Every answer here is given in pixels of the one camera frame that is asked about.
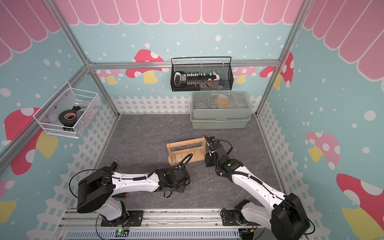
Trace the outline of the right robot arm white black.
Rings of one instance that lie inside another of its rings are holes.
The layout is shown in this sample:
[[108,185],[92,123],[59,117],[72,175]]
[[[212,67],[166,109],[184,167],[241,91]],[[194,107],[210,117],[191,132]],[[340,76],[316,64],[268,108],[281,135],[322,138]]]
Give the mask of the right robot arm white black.
[[206,164],[214,167],[220,178],[240,186],[251,194],[260,205],[243,200],[234,208],[240,225],[259,224],[274,234],[278,240],[299,240],[303,235],[313,234],[315,224],[307,216],[303,204],[293,193],[286,195],[259,178],[239,160],[230,158],[221,140],[205,137],[208,147]]

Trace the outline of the white black device in basket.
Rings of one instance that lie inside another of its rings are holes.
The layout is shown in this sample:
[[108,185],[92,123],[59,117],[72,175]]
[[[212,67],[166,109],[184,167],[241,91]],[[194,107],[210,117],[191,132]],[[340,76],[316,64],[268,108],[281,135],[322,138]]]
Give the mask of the white black device in basket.
[[220,76],[216,73],[184,73],[175,72],[171,83],[179,89],[197,88],[215,89],[220,85]]

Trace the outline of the green circuit board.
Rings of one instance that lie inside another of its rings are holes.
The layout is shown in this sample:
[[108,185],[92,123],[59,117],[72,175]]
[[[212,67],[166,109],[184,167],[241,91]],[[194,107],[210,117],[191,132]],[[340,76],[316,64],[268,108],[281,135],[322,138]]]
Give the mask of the green circuit board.
[[129,230],[119,229],[115,231],[115,238],[127,238],[129,236]]

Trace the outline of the yellow item in box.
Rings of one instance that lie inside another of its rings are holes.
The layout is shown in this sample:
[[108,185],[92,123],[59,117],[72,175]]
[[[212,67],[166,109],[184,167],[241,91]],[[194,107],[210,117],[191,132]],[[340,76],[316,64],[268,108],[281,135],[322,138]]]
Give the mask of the yellow item in box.
[[218,106],[227,106],[229,102],[229,97],[227,95],[217,95],[215,98],[215,103]]

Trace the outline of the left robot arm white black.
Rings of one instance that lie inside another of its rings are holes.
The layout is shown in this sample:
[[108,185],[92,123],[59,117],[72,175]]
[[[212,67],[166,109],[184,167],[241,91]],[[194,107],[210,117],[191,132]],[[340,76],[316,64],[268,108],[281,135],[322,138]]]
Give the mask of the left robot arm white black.
[[117,198],[125,198],[131,192],[162,192],[165,198],[174,192],[183,193],[191,183],[186,165],[192,158],[193,154],[188,154],[176,167],[155,169],[146,174],[118,173],[118,161],[94,170],[78,183],[77,212],[96,212],[108,225],[128,227],[132,217],[124,202]]

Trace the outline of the black tape roll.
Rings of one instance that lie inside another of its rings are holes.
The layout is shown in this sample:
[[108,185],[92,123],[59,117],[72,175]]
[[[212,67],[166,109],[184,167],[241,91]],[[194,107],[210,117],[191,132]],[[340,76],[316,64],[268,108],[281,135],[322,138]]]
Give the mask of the black tape roll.
[[73,127],[78,121],[78,111],[77,110],[66,110],[60,113],[59,121],[65,127]]

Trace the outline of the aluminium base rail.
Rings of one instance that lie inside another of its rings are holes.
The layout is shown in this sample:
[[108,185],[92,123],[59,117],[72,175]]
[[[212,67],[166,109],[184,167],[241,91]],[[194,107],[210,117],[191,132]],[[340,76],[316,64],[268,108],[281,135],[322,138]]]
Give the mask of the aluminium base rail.
[[[55,240],[273,240],[265,227],[239,225],[233,210],[148,209],[130,211],[128,227],[105,227],[97,213],[79,214],[68,210]],[[115,231],[129,230],[127,238],[115,238]]]

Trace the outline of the wooden jewelry display stand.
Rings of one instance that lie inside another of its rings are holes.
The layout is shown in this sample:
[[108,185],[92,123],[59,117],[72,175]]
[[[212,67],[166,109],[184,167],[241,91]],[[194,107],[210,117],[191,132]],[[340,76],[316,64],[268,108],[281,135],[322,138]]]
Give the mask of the wooden jewelry display stand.
[[207,142],[205,138],[198,138],[167,144],[167,149],[169,153],[169,164],[172,167],[175,167],[188,154],[193,154],[190,163],[204,161],[205,155],[207,153],[206,145]]

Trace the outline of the yellow black screwdriver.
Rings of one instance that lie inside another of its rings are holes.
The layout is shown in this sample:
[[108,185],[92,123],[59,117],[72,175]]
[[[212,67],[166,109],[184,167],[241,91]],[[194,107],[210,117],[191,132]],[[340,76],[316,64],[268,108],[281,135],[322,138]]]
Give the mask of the yellow black screwdriver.
[[118,161],[113,161],[113,163],[110,165],[111,172],[114,172],[117,169],[118,164]]

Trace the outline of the green plastic storage box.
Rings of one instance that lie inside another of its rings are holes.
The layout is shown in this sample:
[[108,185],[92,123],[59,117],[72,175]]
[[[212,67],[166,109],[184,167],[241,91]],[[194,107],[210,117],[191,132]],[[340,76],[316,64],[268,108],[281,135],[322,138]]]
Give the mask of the green plastic storage box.
[[[217,95],[227,95],[227,106],[215,103]],[[193,129],[242,129],[251,120],[253,107],[246,92],[193,92],[190,104]]]

